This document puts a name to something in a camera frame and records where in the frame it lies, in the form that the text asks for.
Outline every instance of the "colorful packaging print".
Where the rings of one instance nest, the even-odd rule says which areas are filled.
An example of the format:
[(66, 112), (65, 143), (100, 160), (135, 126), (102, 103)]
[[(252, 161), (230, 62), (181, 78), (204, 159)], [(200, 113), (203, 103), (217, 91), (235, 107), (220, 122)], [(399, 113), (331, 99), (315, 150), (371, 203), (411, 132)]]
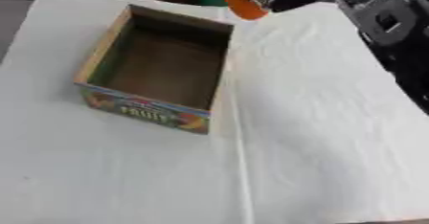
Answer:
[(80, 89), (86, 102), (96, 109), (194, 133), (207, 134), (209, 130), (210, 114), (206, 111), (131, 97), (100, 87), (81, 86)]

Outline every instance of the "white cloth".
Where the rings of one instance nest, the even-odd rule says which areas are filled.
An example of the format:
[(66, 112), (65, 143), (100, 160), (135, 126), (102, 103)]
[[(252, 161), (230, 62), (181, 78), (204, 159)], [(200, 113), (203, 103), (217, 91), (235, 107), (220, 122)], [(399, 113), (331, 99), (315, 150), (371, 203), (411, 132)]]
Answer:
[[(210, 136), (81, 101), (73, 75), (127, 3), (236, 24)], [(333, 5), (246, 22), (150, 0), (36, 0), (0, 94), (4, 223), (429, 217), (429, 119)]]

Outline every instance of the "gray floor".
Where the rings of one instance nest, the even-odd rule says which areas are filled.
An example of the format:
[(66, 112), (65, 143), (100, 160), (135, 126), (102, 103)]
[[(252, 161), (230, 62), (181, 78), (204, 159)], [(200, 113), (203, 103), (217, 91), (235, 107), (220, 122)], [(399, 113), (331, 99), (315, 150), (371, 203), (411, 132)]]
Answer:
[(32, 1), (0, 0), (0, 63), (24, 21)]

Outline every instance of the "open box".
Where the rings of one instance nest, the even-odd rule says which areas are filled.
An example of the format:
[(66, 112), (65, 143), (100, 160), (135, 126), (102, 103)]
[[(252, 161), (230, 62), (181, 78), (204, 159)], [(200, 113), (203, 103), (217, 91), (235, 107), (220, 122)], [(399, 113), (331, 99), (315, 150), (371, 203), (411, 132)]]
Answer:
[(208, 133), (233, 26), (128, 6), (75, 77), (87, 103)]

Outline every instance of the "white tablecloth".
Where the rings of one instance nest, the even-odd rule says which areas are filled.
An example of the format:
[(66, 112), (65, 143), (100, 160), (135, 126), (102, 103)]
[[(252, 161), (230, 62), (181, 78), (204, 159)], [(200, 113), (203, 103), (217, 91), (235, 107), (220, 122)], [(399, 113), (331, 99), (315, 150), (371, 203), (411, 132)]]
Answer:
[[(210, 136), (81, 101), (73, 75), (128, 2), (237, 25)], [(245, 22), (149, 0), (36, 0), (0, 94), (2, 223), (429, 217), (429, 119), (333, 5)]]

